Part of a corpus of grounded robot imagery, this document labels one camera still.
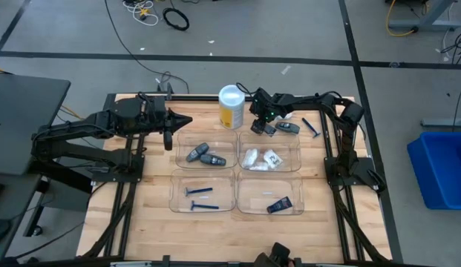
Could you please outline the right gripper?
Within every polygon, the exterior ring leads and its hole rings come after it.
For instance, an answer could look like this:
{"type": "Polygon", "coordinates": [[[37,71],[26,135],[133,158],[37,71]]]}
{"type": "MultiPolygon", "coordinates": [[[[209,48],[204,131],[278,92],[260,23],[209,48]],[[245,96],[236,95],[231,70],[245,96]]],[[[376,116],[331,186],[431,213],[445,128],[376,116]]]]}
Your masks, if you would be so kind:
{"type": "Polygon", "coordinates": [[[286,111],[280,103],[282,97],[282,93],[270,95],[263,88],[258,88],[253,93],[249,111],[259,120],[255,119],[253,121],[251,131],[262,134],[266,127],[266,122],[272,122],[277,117],[283,119],[286,116],[286,111]]]}

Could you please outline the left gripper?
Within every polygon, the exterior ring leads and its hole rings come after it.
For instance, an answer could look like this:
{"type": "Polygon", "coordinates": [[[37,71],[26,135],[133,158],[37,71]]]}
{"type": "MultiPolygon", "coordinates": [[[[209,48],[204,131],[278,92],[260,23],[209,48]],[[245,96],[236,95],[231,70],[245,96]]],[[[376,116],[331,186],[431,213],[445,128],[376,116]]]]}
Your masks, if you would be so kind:
{"type": "MultiPolygon", "coordinates": [[[[149,117],[150,131],[159,132],[163,135],[163,144],[166,151],[172,150],[173,140],[171,131],[171,117],[166,108],[166,98],[164,96],[139,95],[139,98],[146,105],[146,113],[149,117]]],[[[192,122],[192,117],[174,112],[173,130],[178,131],[192,122]]]]}

